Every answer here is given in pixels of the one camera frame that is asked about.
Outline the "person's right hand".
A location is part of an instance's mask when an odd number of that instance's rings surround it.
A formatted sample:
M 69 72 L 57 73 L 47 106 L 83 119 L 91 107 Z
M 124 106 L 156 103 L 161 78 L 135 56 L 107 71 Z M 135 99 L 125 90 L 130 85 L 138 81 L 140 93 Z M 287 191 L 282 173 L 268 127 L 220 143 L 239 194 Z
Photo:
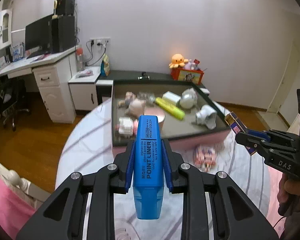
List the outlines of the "person's right hand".
M 278 213 L 284 216 L 293 205 L 293 210 L 300 211 L 300 180 L 294 180 L 286 174 L 282 174 L 279 182 L 279 192 L 277 194 L 279 202 Z

